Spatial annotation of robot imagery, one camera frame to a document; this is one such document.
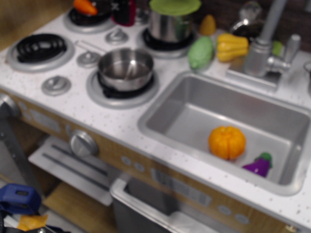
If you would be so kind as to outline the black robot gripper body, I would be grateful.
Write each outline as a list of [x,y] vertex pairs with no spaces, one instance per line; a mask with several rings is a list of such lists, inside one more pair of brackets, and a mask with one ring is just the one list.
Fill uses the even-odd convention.
[[129,9],[129,0],[99,0],[97,3],[100,7],[109,6],[111,10]]

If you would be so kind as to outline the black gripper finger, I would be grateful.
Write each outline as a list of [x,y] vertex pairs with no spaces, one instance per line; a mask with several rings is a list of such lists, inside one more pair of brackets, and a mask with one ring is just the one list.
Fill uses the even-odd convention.
[[118,24],[129,23],[129,8],[128,7],[117,7],[112,9],[113,20]]

